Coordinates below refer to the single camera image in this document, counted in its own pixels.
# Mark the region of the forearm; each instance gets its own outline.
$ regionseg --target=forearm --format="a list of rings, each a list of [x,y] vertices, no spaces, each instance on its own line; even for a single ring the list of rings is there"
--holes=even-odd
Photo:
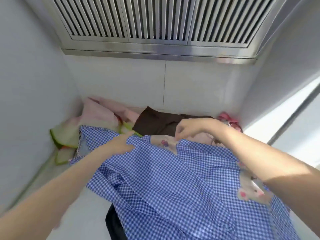
[[[280,197],[318,236],[320,230],[320,171],[255,140],[220,121],[208,123],[207,132],[221,141],[258,178]]]
[[[46,239],[98,167],[112,154],[93,151],[0,218],[0,239]]]

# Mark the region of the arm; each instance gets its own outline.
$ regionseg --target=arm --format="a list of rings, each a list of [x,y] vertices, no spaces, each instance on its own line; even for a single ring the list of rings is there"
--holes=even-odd
[[[126,144],[131,135],[117,136],[96,148],[6,213],[0,218],[0,239],[46,239],[98,167],[114,154],[134,149],[133,145]]]
[[[206,132],[221,141],[320,237],[320,171],[222,122],[185,119],[176,140]]]

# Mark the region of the blue and white checkered cloth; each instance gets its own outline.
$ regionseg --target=blue and white checkered cloth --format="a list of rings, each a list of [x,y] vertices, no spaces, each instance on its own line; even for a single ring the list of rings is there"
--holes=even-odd
[[[81,127],[90,151],[117,135]],[[106,160],[87,187],[114,204],[129,240],[299,239],[276,196],[270,206],[238,199],[240,169],[229,149],[181,140],[176,156],[150,136],[127,143],[135,149]]]

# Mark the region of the metal vent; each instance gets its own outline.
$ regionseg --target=metal vent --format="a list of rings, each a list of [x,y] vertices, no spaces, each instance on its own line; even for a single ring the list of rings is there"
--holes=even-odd
[[[72,39],[108,41],[125,38],[122,10],[117,0],[53,0]]]
[[[196,0],[190,41],[199,43],[194,45],[226,43],[247,47],[274,3],[275,0]]]
[[[195,0],[121,1],[129,42],[187,44]]]

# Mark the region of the brown cloth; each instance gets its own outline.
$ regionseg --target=brown cloth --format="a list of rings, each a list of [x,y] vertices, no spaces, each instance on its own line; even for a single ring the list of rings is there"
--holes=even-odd
[[[212,118],[210,116],[194,116],[187,114],[174,114],[158,112],[147,107],[138,117],[134,131],[142,136],[145,135],[168,135],[175,136],[176,127],[182,119]]]

